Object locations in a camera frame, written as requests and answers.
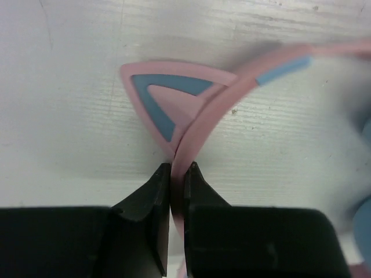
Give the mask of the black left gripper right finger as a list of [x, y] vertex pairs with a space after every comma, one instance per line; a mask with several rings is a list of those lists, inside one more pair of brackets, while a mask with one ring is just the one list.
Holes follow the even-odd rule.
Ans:
[[185, 175], [189, 277], [349, 277], [334, 228], [308, 208], [232, 206], [196, 163]]

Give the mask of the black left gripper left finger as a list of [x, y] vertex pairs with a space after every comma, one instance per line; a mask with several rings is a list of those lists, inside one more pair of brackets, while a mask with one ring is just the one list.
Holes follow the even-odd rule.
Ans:
[[112, 207], [1, 209], [2, 277], [165, 277], [170, 166]]

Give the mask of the pink and blue cat-ear headphones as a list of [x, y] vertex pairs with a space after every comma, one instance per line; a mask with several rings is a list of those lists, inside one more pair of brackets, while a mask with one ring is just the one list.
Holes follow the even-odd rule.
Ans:
[[[121, 77], [138, 116], [171, 163], [170, 207], [184, 240], [184, 183], [188, 169], [222, 117], [255, 88], [307, 66], [317, 55], [370, 56], [370, 40], [331, 45], [295, 44], [266, 53], [235, 72], [199, 64], [148, 61], [124, 64]], [[370, 276], [370, 199], [353, 220], [363, 261], [349, 277]]]

